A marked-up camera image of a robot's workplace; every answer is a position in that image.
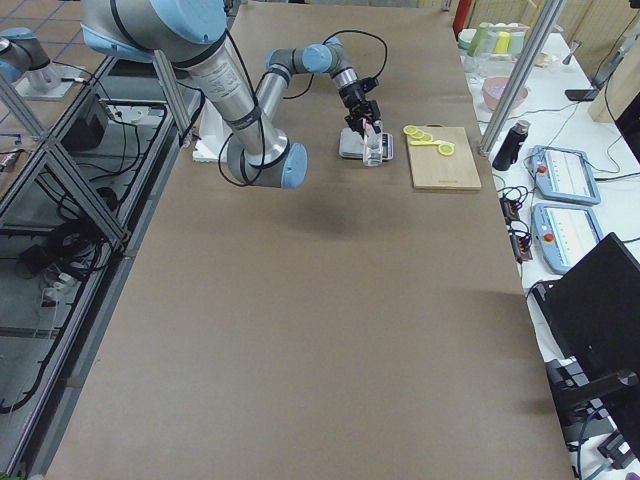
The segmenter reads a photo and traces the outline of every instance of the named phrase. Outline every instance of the wooden cutting board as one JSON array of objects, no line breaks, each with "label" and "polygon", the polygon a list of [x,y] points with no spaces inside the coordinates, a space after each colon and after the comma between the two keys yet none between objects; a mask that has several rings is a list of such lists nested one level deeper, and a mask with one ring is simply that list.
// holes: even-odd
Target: wooden cutting board
[{"label": "wooden cutting board", "polygon": [[418,127],[433,135],[434,140],[455,144],[449,157],[440,155],[437,147],[411,146],[405,135],[409,151],[409,164],[414,188],[432,190],[480,190],[478,176],[467,134],[462,127]]}]

